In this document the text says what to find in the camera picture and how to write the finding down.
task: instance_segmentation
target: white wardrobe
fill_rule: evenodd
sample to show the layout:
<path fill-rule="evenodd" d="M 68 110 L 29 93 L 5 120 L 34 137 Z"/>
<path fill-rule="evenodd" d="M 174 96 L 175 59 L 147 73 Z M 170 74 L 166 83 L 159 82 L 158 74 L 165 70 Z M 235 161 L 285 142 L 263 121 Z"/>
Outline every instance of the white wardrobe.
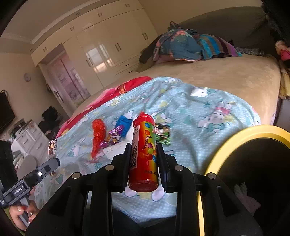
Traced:
<path fill-rule="evenodd" d="M 64 25 L 33 53 L 38 65 L 55 47 L 63 47 L 88 92 L 94 93 L 135 73 L 141 50 L 157 33 L 137 0 L 121 0 L 93 9 Z"/>

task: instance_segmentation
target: cartoon print sheet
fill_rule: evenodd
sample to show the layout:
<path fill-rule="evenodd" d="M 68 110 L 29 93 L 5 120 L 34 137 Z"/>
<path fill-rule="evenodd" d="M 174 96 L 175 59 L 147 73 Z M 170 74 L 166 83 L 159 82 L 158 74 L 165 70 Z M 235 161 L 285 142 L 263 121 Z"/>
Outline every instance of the cartoon print sheet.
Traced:
<path fill-rule="evenodd" d="M 196 88 L 176 78 L 155 78 L 91 111 L 57 139 L 57 158 L 61 164 L 57 174 L 47 176 L 37 185 L 37 206 L 41 208 L 72 173 L 90 174 L 111 163 L 110 153 L 116 153 L 112 147 L 108 147 L 109 151 L 100 151 L 96 163 L 91 162 L 94 119 L 102 119 L 109 131 L 119 116 L 132 119 L 141 111 L 150 114 L 155 123 L 170 126 L 171 144 L 163 145 L 164 151 L 198 174 L 205 172 L 213 154 L 227 139 L 242 129 L 260 124 L 255 110 L 235 95 Z M 125 146 L 123 140 L 116 147 L 120 150 L 119 147 L 125 149 Z M 176 194 L 164 193 L 162 186 L 150 193 L 126 188 L 123 193 L 112 193 L 112 204 L 136 222 L 144 223 L 174 216 Z"/>

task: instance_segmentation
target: television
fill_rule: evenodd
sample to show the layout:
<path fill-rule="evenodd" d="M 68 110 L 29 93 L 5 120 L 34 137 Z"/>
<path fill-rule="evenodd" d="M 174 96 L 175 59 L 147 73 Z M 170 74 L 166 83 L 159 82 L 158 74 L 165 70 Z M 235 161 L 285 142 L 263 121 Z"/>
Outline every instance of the television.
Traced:
<path fill-rule="evenodd" d="M 9 104 L 6 91 L 0 92 L 0 133 L 2 133 L 13 121 L 15 114 Z"/>

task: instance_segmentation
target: finger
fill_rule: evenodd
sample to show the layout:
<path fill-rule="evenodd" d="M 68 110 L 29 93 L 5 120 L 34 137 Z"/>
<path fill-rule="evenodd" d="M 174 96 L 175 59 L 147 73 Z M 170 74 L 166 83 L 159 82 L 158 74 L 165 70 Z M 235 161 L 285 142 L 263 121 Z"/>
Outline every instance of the finger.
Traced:
<path fill-rule="evenodd" d="M 34 220 L 34 218 L 37 216 L 37 213 L 34 213 L 32 216 L 30 216 L 29 218 L 28 218 L 28 222 L 32 222 L 33 220 Z"/>
<path fill-rule="evenodd" d="M 20 215 L 22 215 L 24 212 L 23 209 L 18 210 L 17 206 L 12 206 L 9 208 L 10 216 L 14 222 L 14 224 L 21 230 L 26 231 L 27 227 L 22 222 L 22 220 L 19 218 Z"/>
<path fill-rule="evenodd" d="M 28 216 L 30 216 L 31 213 L 35 214 L 35 213 L 38 213 L 38 212 L 39 212 L 39 210 L 38 210 L 37 207 L 36 207 L 36 203 L 35 203 L 35 201 L 30 201 L 30 204 L 29 204 L 29 206 L 27 207 L 26 211 L 27 211 L 27 213 L 28 213 Z"/>
<path fill-rule="evenodd" d="M 27 209 L 26 206 L 11 206 L 9 208 L 9 213 L 12 216 L 20 216 L 24 213 L 24 211 Z"/>
<path fill-rule="evenodd" d="M 29 192 L 30 195 L 33 195 L 35 191 L 35 186 L 32 187 L 32 190 Z"/>

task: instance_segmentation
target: purple candy wrapper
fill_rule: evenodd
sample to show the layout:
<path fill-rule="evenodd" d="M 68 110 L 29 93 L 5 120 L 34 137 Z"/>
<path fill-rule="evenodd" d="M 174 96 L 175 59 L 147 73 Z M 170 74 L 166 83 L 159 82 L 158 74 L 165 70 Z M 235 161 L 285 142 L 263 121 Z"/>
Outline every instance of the purple candy wrapper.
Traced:
<path fill-rule="evenodd" d="M 105 140 L 100 143 L 100 148 L 106 148 L 114 145 L 120 141 L 121 133 L 123 132 L 124 125 L 119 125 L 116 128 L 109 131 L 108 136 Z"/>

